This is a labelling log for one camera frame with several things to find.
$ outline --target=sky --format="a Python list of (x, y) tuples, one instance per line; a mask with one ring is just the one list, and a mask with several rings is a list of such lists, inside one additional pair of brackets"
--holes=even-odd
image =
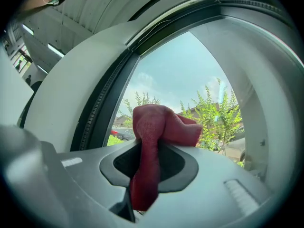
[[(136, 107), (134, 92), (141, 96), (148, 92), (150, 99), (155, 96), (162, 105), (179, 113), (180, 101), (185, 107), (188, 103), (190, 107), (195, 106), (191, 99), (198, 99), (197, 91), (206, 98), (205, 85), (213, 101), (218, 102), (217, 77), (227, 86), (230, 95), (231, 85), (216, 59), (191, 32), (186, 32), (139, 61), (123, 98), (130, 101), (131, 107)], [(130, 115), (123, 103), (119, 109)]]

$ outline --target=parked car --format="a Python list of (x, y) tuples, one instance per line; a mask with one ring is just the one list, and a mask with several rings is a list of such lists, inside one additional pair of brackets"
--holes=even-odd
[(132, 128), (126, 128), (126, 127), (112, 128), (111, 135), (124, 141), (135, 139), (135, 135)]
[(228, 144), (224, 145), (224, 155), (236, 162), (245, 159), (245, 131), (240, 127)]

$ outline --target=door glass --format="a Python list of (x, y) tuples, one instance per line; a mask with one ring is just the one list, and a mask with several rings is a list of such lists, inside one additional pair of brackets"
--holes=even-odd
[[(176, 114), (195, 120), (204, 129), (196, 147), (218, 154), (229, 152), (223, 150), (243, 126), (238, 101), (225, 73), (191, 32), (168, 41), (140, 60), (114, 126), (130, 133), (133, 109), (143, 104), (165, 105)], [(122, 142), (111, 134), (108, 146)], [(244, 150), (245, 141), (228, 157), (240, 162)]]

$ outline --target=red towel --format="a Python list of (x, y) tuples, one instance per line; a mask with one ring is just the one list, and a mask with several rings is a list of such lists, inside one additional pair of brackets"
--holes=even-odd
[(195, 146), (202, 128), (166, 106), (147, 104), (134, 108), (133, 130), (136, 138), (142, 140), (142, 153), (139, 168), (130, 183), (131, 201), (133, 209), (146, 211), (158, 196), (157, 141), (163, 139), (177, 145)]

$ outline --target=red cloth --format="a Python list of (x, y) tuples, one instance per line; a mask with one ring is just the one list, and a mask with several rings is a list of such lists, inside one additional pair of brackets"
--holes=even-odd
[(157, 141), (195, 146), (201, 126), (194, 120), (176, 115), (163, 105), (141, 105), (133, 110), (133, 130), (142, 140), (139, 168), (131, 180), (131, 201), (133, 209), (146, 211), (158, 196), (160, 166), (157, 156)]

